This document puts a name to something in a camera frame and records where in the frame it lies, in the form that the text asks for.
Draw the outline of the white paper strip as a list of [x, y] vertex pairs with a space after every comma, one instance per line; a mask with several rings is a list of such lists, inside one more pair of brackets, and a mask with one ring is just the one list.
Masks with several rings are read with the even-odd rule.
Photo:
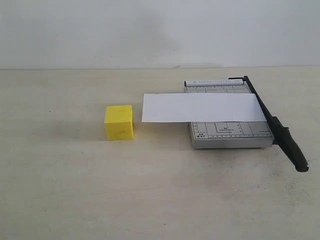
[[143, 96], [142, 122], [265, 122], [253, 93], [156, 93]]

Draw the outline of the black cutter blade lever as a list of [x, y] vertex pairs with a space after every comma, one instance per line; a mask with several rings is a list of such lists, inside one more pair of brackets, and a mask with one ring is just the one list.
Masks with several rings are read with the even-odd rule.
[[288, 127], [283, 126], [276, 116], [272, 116], [268, 108], [263, 103], [258, 92], [255, 90], [248, 76], [243, 77], [229, 77], [229, 80], [243, 80], [247, 83], [250, 91], [255, 94], [261, 110], [265, 116], [266, 122], [273, 134], [273, 145], [278, 145], [281, 150], [286, 154], [289, 160], [294, 165], [297, 172], [304, 173], [309, 170], [308, 162], [302, 153], [300, 147], [293, 139]]

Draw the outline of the grey paper cutter base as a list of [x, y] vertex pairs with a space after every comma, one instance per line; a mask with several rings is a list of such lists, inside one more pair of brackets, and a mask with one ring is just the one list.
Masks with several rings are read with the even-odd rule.
[[[220, 80], [187, 80], [186, 93], [249, 94], [242, 77]], [[194, 149], [268, 148], [274, 136], [266, 122], [191, 122], [188, 124]]]

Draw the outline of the yellow foam cube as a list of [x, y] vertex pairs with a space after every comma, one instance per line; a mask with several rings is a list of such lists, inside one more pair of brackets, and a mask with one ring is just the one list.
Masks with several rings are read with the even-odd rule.
[[108, 141], [132, 140], [134, 138], [132, 105], [107, 106], [104, 125]]

